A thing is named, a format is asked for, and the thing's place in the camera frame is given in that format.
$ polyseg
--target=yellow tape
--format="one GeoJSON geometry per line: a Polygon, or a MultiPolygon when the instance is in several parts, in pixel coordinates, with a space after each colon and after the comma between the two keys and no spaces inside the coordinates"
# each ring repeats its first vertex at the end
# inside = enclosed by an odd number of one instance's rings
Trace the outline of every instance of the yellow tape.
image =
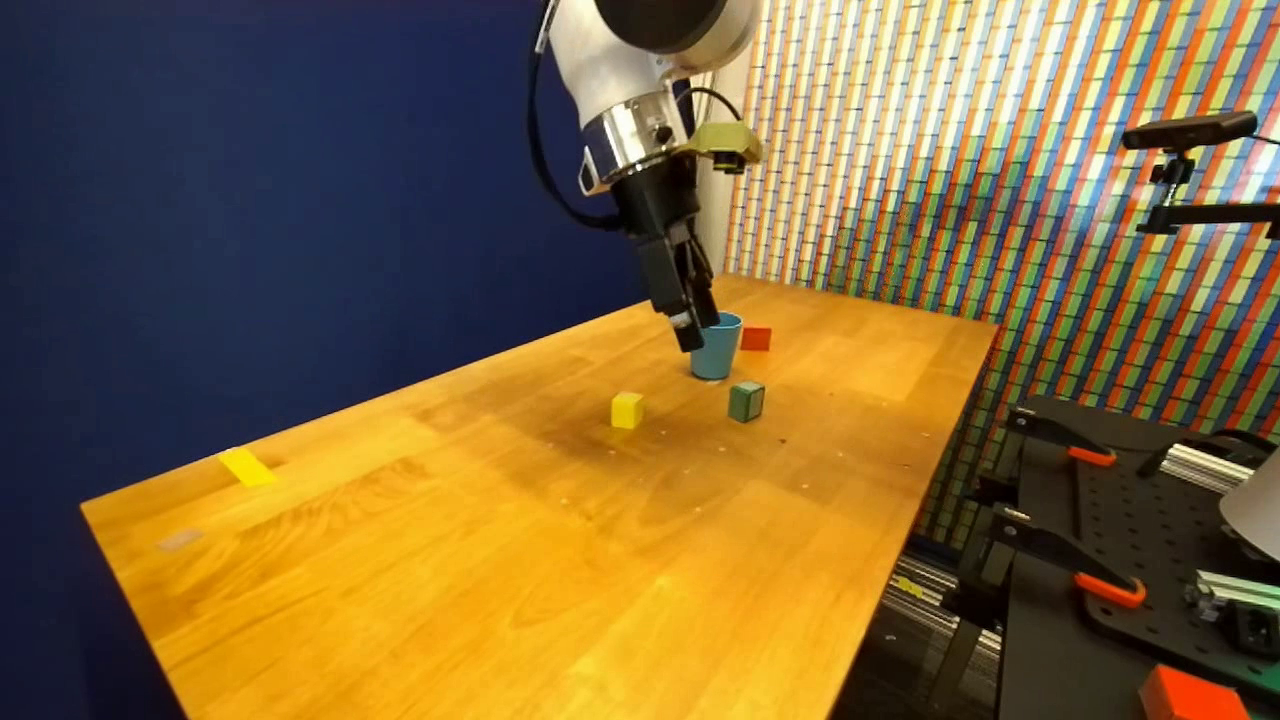
{"type": "Polygon", "coordinates": [[[247,447],[229,447],[217,455],[242,486],[275,484],[275,472],[247,447]]]}
{"type": "Polygon", "coordinates": [[[906,575],[886,575],[891,586],[915,595],[915,601],[928,601],[924,583],[906,581],[906,575]]]}

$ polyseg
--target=clamp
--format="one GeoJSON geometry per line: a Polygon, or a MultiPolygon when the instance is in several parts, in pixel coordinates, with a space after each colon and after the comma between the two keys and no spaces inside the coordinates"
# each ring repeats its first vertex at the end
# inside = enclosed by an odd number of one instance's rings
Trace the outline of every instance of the clamp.
{"type": "Polygon", "coordinates": [[[1097,595],[1111,606],[1145,606],[1145,601],[1147,601],[1145,581],[1123,575],[1109,560],[1080,548],[1076,538],[1031,525],[1031,517],[1020,508],[1007,508],[1007,504],[990,508],[990,538],[1007,544],[1022,554],[1036,554],[1036,560],[1047,560],[1055,566],[1076,573],[1072,586],[1080,586],[1085,595],[1097,595]]]}
{"type": "Polygon", "coordinates": [[[1007,406],[1007,429],[1020,437],[1047,440],[1047,443],[1068,443],[1068,459],[1086,463],[1086,468],[1117,468],[1117,459],[1118,459],[1109,443],[1085,437],[1072,424],[1039,415],[1028,403],[1007,406]]]}

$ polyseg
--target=yellow block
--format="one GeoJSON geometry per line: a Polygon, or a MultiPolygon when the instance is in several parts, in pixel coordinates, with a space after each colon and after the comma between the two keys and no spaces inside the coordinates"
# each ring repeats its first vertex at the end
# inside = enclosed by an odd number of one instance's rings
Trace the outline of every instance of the yellow block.
{"type": "Polygon", "coordinates": [[[275,472],[247,447],[229,447],[217,455],[242,486],[275,484],[275,472]]]}
{"type": "Polygon", "coordinates": [[[606,421],[610,421],[610,429],[640,429],[640,421],[644,421],[640,391],[614,391],[606,421]]]}

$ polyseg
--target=colorful patterned wall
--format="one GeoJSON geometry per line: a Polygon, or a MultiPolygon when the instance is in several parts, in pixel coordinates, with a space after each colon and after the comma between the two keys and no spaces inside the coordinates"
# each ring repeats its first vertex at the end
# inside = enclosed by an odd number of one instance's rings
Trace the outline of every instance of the colorful patterned wall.
{"type": "MultiPolygon", "coordinates": [[[[1020,397],[1275,440],[1280,243],[1140,237],[1160,151],[1118,127],[1251,109],[1280,134],[1280,0],[765,0],[742,109],[766,159],[726,271],[1004,326],[924,538],[959,548],[1020,397]]],[[[1180,201],[1280,201],[1275,144],[1190,155],[1180,201]]]]}

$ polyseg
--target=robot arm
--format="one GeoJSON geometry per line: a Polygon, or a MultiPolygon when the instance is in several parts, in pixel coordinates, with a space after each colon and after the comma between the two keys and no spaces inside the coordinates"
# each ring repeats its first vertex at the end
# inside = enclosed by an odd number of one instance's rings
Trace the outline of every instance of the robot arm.
{"type": "Polygon", "coordinates": [[[699,348],[715,324],[710,263],[696,238],[696,155],[738,172],[758,155],[738,122],[687,134],[673,81],[726,65],[756,0],[546,0],[542,36],[583,133],[578,191],[610,191],[647,299],[699,348]]]}

